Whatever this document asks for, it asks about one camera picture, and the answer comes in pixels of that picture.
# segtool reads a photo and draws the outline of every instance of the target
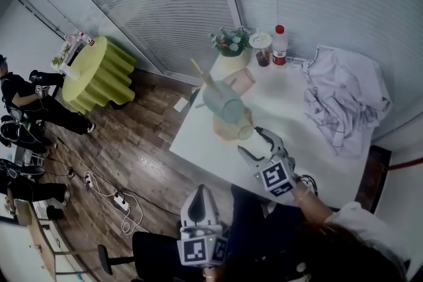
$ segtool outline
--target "sneaker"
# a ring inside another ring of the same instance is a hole
[[[66,192],[65,192],[65,201],[63,201],[62,205],[64,207],[67,207],[67,204],[69,203],[69,201],[71,201],[71,190],[69,189],[69,185],[66,185]]]
[[[89,123],[87,128],[87,134],[92,133],[95,129],[95,123]]]

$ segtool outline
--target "flower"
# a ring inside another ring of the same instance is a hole
[[[233,50],[234,52],[236,52],[237,50],[238,50],[238,44],[231,44],[231,45],[229,45],[229,48],[231,49],[231,50]]]

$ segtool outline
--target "office chair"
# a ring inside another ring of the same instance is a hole
[[[172,282],[174,277],[185,282],[203,279],[200,268],[186,267],[180,263],[175,238],[149,232],[135,232],[132,236],[132,251],[132,257],[109,258],[106,247],[99,245],[98,256],[103,270],[113,275],[113,265],[135,262],[138,277],[146,282]]]

